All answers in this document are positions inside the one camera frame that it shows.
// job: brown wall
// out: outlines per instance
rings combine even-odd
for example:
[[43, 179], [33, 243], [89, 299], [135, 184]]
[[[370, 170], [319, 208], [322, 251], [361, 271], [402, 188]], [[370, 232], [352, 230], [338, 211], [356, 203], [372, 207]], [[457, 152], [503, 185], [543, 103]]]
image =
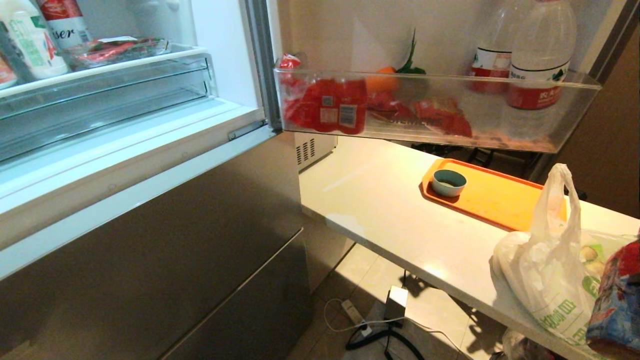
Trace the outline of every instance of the brown wall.
[[640, 215], [638, 28], [557, 158], [589, 202]]

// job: plastic bag handle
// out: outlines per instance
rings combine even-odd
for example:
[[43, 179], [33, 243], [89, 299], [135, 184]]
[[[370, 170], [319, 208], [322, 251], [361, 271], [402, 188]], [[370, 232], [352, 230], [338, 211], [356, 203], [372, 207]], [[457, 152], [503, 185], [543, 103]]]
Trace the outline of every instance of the plastic bag handle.
[[580, 200], [578, 199], [578, 193], [573, 186], [573, 178], [569, 168], [565, 164], [555, 164], [549, 172], [545, 187], [536, 203], [533, 221], [531, 222], [530, 243], [546, 242], [552, 238], [550, 236], [550, 218], [554, 219], [554, 225], [563, 222], [562, 219], [559, 218], [559, 214], [564, 202], [565, 186], [569, 189], [571, 213], [567, 225], [562, 232], [561, 239], [564, 239], [566, 234], [578, 234], [578, 236], [570, 236], [569, 242], [580, 242]]

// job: door hinge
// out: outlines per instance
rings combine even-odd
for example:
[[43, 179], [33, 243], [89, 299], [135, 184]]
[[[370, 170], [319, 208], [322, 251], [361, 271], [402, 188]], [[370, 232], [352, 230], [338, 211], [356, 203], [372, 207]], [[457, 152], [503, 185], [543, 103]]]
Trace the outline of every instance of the door hinge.
[[245, 134], [251, 133], [253, 130], [256, 130], [262, 126], [265, 126], [267, 124], [267, 120], [259, 120], [256, 122], [252, 122], [251, 124], [247, 125], [247, 126], [243, 126], [237, 130], [232, 131], [231, 133], [229, 133], [228, 137], [229, 137], [229, 141], [231, 140], [235, 140], [237, 138], [239, 138], [240, 136], [243, 136]]

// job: white cable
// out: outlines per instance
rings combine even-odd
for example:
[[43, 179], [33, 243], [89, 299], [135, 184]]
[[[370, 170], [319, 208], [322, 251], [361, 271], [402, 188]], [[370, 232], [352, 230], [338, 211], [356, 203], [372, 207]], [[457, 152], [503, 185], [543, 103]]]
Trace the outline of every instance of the white cable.
[[440, 330], [432, 329], [432, 328], [430, 328], [430, 327], [428, 327], [428, 326], [425, 326], [425, 325], [422, 325], [421, 323], [419, 323], [419, 322], [417, 322], [417, 321], [415, 321], [415, 320], [413, 320], [413, 319], [410, 319], [410, 318], [408, 318], [408, 317], [406, 317], [406, 316], [402, 316], [402, 317], [400, 317], [400, 318], [395, 318], [395, 319], [389, 319], [389, 320], [373, 320], [373, 321], [370, 321], [370, 322], [363, 322], [363, 323], [360, 323], [360, 324], [358, 324], [358, 325], [354, 325], [354, 326], [346, 327], [346, 328], [344, 328], [344, 329], [334, 329], [334, 328], [329, 324], [329, 320], [327, 320], [327, 318], [326, 318], [326, 307], [327, 307], [327, 306], [329, 306], [329, 304], [330, 304], [332, 301], [339, 301], [340, 303], [342, 303], [342, 300], [341, 300], [341, 299], [338, 299], [338, 298], [334, 298], [334, 299], [331, 299], [331, 300], [327, 301], [327, 302], [324, 304], [324, 310], [323, 310], [324, 322], [326, 323], [326, 326], [327, 326], [329, 329], [331, 329], [331, 331], [333, 331], [333, 332], [349, 331], [349, 330], [353, 330], [353, 329], [356, 329], [356, 328], [358, 328], [358, 327], [361, 327], [361, 326], [363, 326], [363, 325], [381, 324], [381, 323], [394, 322], [394, 321], [398, 321], [398, 320], [402, 320], [402, 319], [407, 319], [407, 320], [411, 321], [412, 323], [414, 323], [415, 325], [418, 325], [419, 327], [422, 327], [426, 332], [435, 332], [435, 333], [438, 333], [438, 334], [442, 334], [442, 335], [444, 335], [444, 337], [445, 337], [445, 338], [447, 338], [447, 340], [449, 340], [449, 342], [451, 343], [451, 345], [453, 345], [453, 347], [454, 347], [454, 348], [456, 348], [456, 350], [457, 350], [459, 353], [463, 354], [467, 359], [471, 359], [471, 357], [469, 357], [469, 355], [466, 355], [462, 350], [460, 350], [460, 348], [459, 348], [459, 347], [458, 347], [458, 346], [457, 346], [457, 345], [456, 345], [456, 344], [455, 344], [455, 343], [454, 343], [454, 342], [453, 342], [453, 341], [452, 341], [452, 340], [451, 340], [451, 339], [450, 339], [450, 338], [449, 338], [449, 337], [448, 337], [444, 332], [442, 332], [442, 331], [440, 331]]

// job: ventilation grille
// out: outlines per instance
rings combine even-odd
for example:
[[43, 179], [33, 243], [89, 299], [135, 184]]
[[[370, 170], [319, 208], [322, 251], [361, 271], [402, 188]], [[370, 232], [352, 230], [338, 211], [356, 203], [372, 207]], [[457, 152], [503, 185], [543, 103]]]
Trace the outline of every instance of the ventilation grille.
[[311, 138], [311, 140], [303, 143], [302, 146], [296, 146], [296, 156], [298, 157], [298, 165], [302, 165], [302, 163], [305, 163], [309, 159], [315, 157], [316, 139]]

